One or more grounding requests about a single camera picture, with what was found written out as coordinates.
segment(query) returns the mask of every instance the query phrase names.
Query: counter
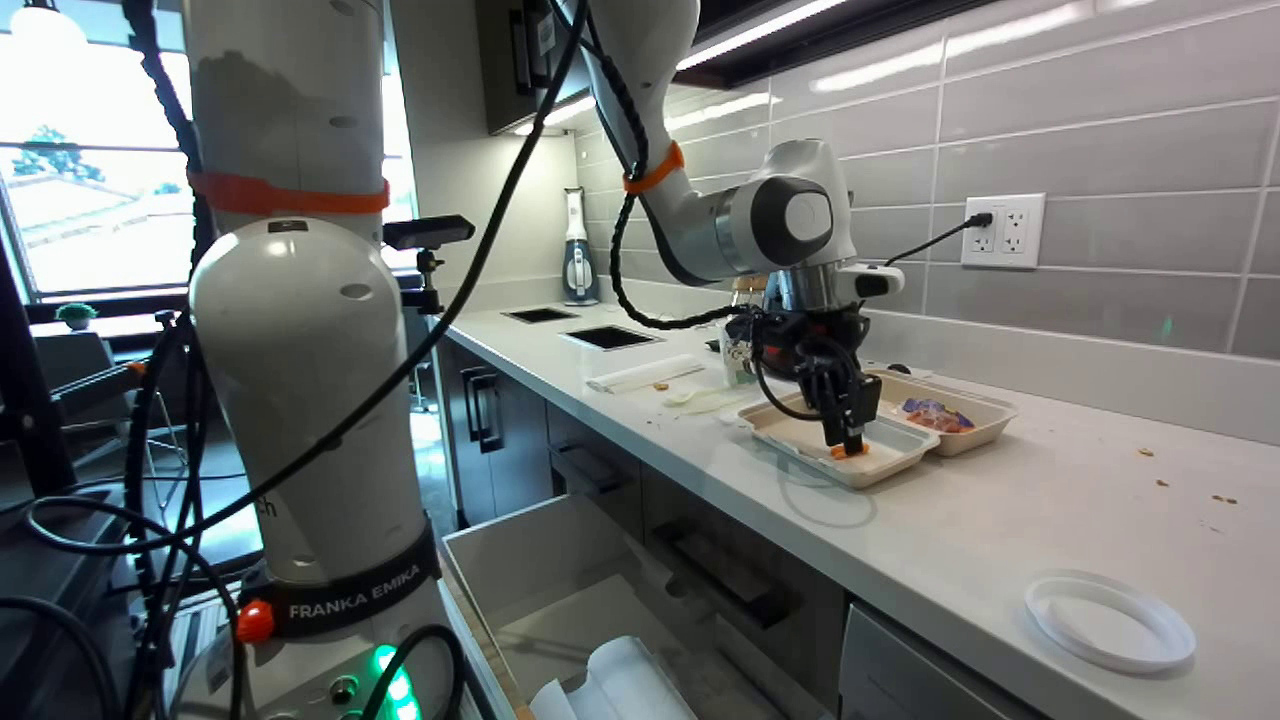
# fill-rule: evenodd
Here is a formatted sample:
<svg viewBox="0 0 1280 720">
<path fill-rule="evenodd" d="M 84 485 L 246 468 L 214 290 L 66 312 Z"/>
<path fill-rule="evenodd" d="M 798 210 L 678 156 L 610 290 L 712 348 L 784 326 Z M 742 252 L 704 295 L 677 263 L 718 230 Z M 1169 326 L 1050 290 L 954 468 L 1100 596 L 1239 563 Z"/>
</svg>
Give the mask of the counter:
<svg viewBox="0 0 1280 720">
<path fill-rule="evenodd" d="M 1219 720 L 1280 707 L 1280 448 L 946 381 L 1014 407 L 1004 440 L 833 498 L 718 411 L 667 407 L 654 387 L 587 387 L 600 372 L 697 355 L 712 394 L 706 332 L 600 353 L 565 332 L 637 326 L 619 308 L 573 312 L 519 326 L 479 308 L 459 318 L 450 339 L 1046 717 Z M 1050 567 L 1162 596 L 1196 627 L 1196 666 L 1135 681 L 1044 643 L 1018 591 Z"/>
</svg>

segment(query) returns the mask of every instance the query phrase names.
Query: white plate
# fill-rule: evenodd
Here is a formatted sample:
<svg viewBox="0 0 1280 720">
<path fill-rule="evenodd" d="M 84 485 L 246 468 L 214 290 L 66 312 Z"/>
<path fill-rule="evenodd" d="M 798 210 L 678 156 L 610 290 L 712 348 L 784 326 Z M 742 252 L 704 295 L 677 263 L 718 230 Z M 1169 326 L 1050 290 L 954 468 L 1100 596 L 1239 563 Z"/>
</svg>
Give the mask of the white plate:
<svg viewBox="0 0 1280 720">
<path fill-rule="evenodd" d="M 1106 625 L 1073 625 L 1062 614 L 1069 600 L 1119 614 L 1132 625 L 1138 625 L 1149 631 L 1149 639 L 1135 648 L 1115 648 L 1115 636 Z M 1106 577 L 1092 577 L 1092 571 L 1034 577 L 1024 588 L 1024 606 L 1029 606 L 1034 627 L 1050 643 L 1058 643 L 1062 652 L 1073 652 L 1087 666 L 1113 669 L 1113 674 L 1162 677 L 1162 674 L 1191 666 L 1191 656 L 1196 656 L 1196 631 L 1171 606 L 1162 606 L 1149 591 L 1135 591 L 1129 586 L 1115 586 Z"/>
</svg>

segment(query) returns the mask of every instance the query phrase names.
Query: tray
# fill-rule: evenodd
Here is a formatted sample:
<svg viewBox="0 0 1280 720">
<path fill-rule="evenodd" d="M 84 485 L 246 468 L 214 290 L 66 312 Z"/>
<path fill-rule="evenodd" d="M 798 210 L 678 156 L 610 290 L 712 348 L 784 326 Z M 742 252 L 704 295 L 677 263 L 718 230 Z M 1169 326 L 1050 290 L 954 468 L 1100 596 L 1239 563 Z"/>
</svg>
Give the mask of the tray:
<svg viewBox="0 0 1280 720">
<path fill-rule="evenodd" d="M 848 490 L 871 490 L 883 485 L 889 477 L 912 468 L 924 461 L 924 452 L 936 448 L 936 434 L 914 429 L 914 426 L 901 426 L 901 420 L 871 420 L 865 429 L 865 456 L 843 456 L 835 461 L 833 448 L 825 443 L 821 426 L 810 420 L 793 420 L 781 407 L 750 403 L 742 411 L 734 411 L 734 420 L 769 448 L 796 456 L 804 468 L 825 472 Z"/>
<path fill-rule="evenodd" d="M 971 394 L 959 394 L 959 387 L 946 387 L 946 386 L 931 386 L 931 381 L 918 381 L 918 375 L 903 375 L 903 372 L 871 372 L 871 375 L 878 375 L 878 416 L 889 416 L 889 420 L 901 420 L 901 426 L 912 426 L 912 429 L 929 429 L 929 426 L 914 426 L 903 411 L 903 401 L 936 401 L 936 403 L 946 403 L 953 411 L 965 411 L 971 420 L 971 429 L 965 429 L 965 434 L 929 429 L 929 434 L 939 437 L 939 443 L 936 443 L 939 456 L 959 456 L 959 452 L 971 452 L 981 443 L 990 443 L 990 440 L 1000 440 L 1000 434 L 1010 420 L 1010 403 L 990 401 L 990 398 L 971 398 Z"/>
</svg>

